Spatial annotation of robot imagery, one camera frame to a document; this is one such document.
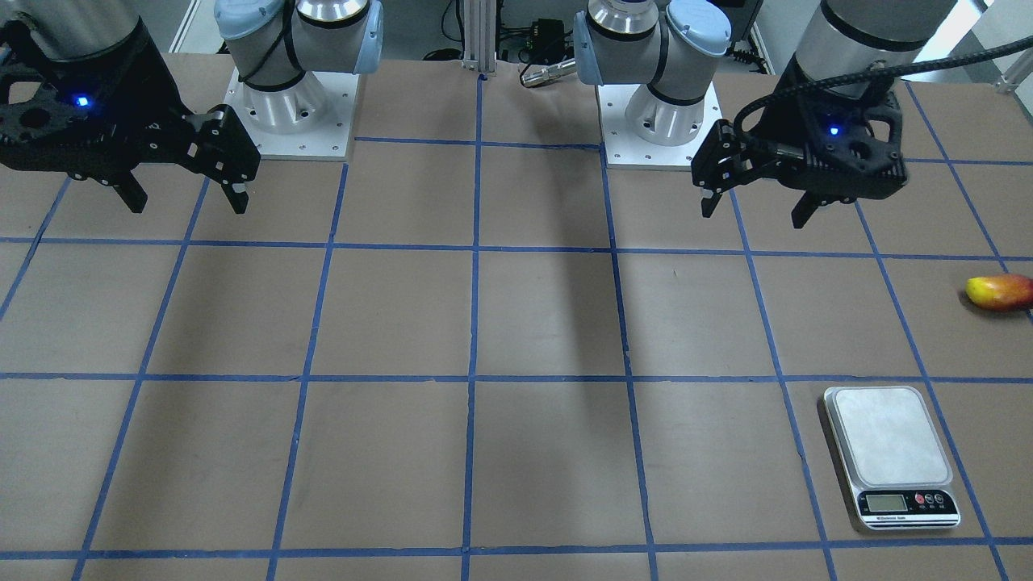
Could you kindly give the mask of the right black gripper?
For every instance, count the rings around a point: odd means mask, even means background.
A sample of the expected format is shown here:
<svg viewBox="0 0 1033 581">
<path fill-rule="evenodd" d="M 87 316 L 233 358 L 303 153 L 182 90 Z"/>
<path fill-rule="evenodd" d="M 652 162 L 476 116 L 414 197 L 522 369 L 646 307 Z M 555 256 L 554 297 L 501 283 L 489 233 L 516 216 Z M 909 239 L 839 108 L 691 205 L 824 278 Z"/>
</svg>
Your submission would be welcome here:
<svg viewBox="0 0 1033 581">
<path fill-rule="evenodd" d="M 148 195 L 133 170 L 173 163 L 220 184 L 233 213 L 246 213 L 246 183 L 261 152 L 226 103 L 196 114 L 181 99 L 169 67 L 137 21 L 125 40 L 95 56 L 56 61 L 12 19 L 2 62 L 2 163 L 66 173 L 113 188 L 139 215 Z"/>
</svg>

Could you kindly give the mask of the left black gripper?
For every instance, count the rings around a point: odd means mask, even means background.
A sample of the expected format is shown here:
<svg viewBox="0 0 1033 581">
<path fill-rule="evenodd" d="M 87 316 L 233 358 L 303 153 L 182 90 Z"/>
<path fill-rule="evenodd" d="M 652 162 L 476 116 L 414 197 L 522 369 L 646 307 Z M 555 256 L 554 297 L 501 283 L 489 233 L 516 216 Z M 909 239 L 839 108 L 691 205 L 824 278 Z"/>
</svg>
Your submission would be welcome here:
<svg viewBox="0 0 1033 581">
<path fill-rule="evenodd" d="M 868 65 L 860 97 L 838 87 L 801 90 L 763 106 L 753 128 L 720 119 L 692 161 L 693 183 L 701 189 L 701 216 L 713 216 L 728 189 L 757 179 L 776 179 L 803 190 L 791 210 L 802 230 L 824 201 L 889 198 L 909 181 L 901 154 L 901 109 L 893 78 L 871 78 L 883 65 Z"/>
</svg>

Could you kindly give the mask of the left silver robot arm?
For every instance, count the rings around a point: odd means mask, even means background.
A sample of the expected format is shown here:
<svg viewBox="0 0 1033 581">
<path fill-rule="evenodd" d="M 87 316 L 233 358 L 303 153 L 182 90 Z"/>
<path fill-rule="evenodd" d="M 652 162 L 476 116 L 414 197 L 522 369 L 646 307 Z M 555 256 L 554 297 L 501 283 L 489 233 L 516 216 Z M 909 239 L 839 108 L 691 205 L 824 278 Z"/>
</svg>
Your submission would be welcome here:
<svg viewBox="0 0 1033 581">
<path fill-rule="evenodd" d="M 590 1 L 572 39 L 580 81 L 632 85 L 627 113 L 648 142 L 702 136 L 691 161 L 710 217 L 726 191 L 772 179 L 803 194 L 803 228 L 818 208 L 889 198 L 908 182 L 901 67 L 951 11 L 947 1 L 822 1 L 764 104 L 701 126 L 705 93 L 733 44 L 733 25 L 709 1 Z"/>
</svg>

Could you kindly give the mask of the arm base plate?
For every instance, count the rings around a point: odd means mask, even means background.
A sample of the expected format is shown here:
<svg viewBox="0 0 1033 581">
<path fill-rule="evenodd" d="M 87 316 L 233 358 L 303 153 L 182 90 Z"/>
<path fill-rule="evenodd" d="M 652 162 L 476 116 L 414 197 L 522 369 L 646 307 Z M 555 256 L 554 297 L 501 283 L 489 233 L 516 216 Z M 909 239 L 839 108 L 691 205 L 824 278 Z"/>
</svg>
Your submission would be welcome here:
<svg viewBox="0 0 1033 581">
<path fill-rule="evenodd" d="M 346 162 L 364 77 L 307 71 L 294 87 L 263 92 L 232 71 L 224 102 L 232 108 L 263 161 Z"/>
<path fill-rule="evenodd" d="M 597 87 L 599 121 L 609 169 L 691 169 L 709 129 L 721 118 L 709 85 L 701 102 L 662 102 L 645 85 Z"/>
</svg>

